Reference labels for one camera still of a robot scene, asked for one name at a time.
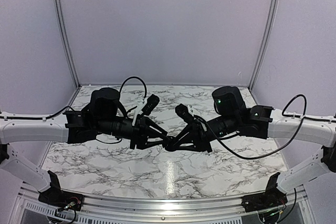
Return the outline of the round black charging case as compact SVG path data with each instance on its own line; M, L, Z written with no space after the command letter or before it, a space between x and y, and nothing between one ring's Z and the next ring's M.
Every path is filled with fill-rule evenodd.
M162 147L165 149L173 149L175 143L175 137L167 136L163 139Z

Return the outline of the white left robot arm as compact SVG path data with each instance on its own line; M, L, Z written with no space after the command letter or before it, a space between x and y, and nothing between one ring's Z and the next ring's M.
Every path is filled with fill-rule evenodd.
M105 134L130 140L131 149L165 146L169 141L167 132L149 118L159 101L159 97L150 95L137 106L133 118L129 118L120 101L120 92L114 88L101 88L91 94L89 103L81 110L67 108L40 116L2 112L1 169L33 186L54 205L61 206L67 198L57 175L20 157L13 143L81 144Z

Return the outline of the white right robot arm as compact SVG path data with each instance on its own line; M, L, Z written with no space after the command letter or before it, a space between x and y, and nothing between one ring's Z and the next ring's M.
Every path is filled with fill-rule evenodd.
M302 113L266 105L248 108L240 90L232 86L216 89L212 98L218 117L209 121L197 115L189 106L180 104L175 108L176 114L187 125L169 141L166 150L211 152L211 142L217 140L234 156L252 161L280 152L295 140L319 144L321 148L305 161L269 178L265 192L260 195L260 203L265 207L273 206L281 194L285 195L321 175L335 172L335 117L307 115L306 108ZM287 142L267 154L245 156L226 144L230 138L264 141L282 138Z

